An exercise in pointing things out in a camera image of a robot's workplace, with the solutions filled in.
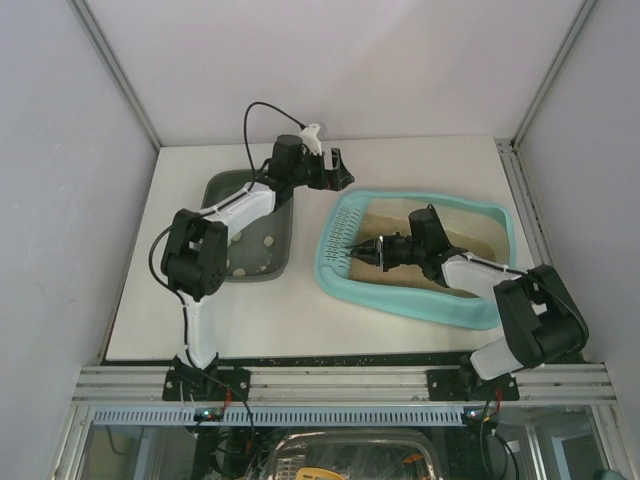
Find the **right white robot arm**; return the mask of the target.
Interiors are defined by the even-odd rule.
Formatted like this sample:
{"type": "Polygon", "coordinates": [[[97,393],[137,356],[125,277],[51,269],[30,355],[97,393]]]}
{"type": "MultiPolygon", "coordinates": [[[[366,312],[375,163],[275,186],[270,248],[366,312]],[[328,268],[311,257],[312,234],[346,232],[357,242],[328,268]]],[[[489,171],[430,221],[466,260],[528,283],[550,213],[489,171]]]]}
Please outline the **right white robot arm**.
{"type": "Polygon", "coordinates": [[[495,303],[503,336],[471,353],[463,382],[486,383],[581,351],[588,326],[554,267],[520,271],[454,246],[433,205],[408,216],[411,234],[396,232],[350,247],[350,256],[383,272],[415,265],[436,284],[495,303]]]}

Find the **grey plastic bin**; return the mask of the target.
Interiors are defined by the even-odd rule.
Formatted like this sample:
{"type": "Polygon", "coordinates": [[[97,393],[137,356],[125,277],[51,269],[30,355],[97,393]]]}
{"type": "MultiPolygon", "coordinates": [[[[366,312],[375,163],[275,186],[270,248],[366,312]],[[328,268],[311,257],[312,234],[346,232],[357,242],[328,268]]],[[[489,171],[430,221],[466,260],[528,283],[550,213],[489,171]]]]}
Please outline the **grey plastic bin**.
{"type": "MultiPolygon", "coordinates": [[[[251,180],[250,170],[230,170],[213,176],[205,189],[201,207],[219,203],[251,180]]],[[[294,199],[268,216],[261,217],[245,227],[241,239],[230,240],[227,249],[228,282],[256,283],[278,278],[285,270],[290,254],[294,221],[294,199]],[[274,244],[264,245],[264,238],[271,236],[274,244]],[[246,275],[234,277],[232,272],[242,268],[246,275]]]]}

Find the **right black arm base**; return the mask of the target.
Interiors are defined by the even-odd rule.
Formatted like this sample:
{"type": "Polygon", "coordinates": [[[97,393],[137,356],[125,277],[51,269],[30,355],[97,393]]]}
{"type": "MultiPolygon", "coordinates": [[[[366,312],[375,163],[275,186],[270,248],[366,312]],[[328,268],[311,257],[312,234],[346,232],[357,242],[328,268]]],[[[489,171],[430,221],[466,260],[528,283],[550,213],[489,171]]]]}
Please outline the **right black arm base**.
{"type": "Polygon", "coordinates": [[[497,398],[497,395],[506,401],[520,399],[513,375],[503,374],[491,380],[483,380],[466,357],[456,368],[428,370],[426,379],[429,399],[432,401],[480,401],[489,397],[497,398]]]}

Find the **teal litter box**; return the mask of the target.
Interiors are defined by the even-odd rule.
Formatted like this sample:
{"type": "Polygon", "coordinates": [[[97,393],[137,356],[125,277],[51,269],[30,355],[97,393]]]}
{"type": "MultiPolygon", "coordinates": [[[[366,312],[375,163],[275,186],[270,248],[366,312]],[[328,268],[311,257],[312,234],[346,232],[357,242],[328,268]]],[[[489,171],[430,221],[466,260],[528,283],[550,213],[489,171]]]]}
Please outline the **teal litter box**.
{"type": "Polygon", "coordinates": [[[418,191],[355,189],[339,197],[323,228],[315,256],[317,284],[334,298],[404,317],[471,330],[499,326],[492,300],[465,298],[442,288],[433,291],[349,278],[348,247],[359,241],[357,234],[366,213],[406,220],[410,212],[428,204],[434,205],[448,234],[478,240],[491,247],[497,262],[516,264],[513,219],[500,204],[418,191]]]}

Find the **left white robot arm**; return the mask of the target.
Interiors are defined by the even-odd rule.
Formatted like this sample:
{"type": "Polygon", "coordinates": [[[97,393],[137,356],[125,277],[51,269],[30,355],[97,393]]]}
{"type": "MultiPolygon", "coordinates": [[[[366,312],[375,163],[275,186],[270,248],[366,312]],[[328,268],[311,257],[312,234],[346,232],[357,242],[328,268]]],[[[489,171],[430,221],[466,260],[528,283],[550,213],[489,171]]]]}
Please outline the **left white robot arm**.
{"type": "Polygon", "coordinates": [[[278,136],[265,169],[254,180],[210,207],[178,211],[164,231],[160,269],[167,281],[161,285],[182,304],[181,362],[205,370],[218,358],[212,321],[202,309],[225,281],[231,238],[279,210],[298,187],[341,191],[355,181],[338,148],[331,150],[331,166],[325,166],[320,130],[320,125],[310,124],[298,134],[278,136]]]}

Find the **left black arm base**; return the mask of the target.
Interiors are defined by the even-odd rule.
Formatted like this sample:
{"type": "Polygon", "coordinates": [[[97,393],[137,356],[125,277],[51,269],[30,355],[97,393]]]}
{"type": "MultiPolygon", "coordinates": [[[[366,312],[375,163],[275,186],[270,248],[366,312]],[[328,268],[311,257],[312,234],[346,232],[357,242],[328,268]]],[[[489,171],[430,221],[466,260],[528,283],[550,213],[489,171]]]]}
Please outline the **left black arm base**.
{"type": "Polygon", "coordinates": [[[250,385],[251,372],[247,369],[214,364],[202,371],[175,357],[165,375],[162,400],[247,401],[250,385]]]}

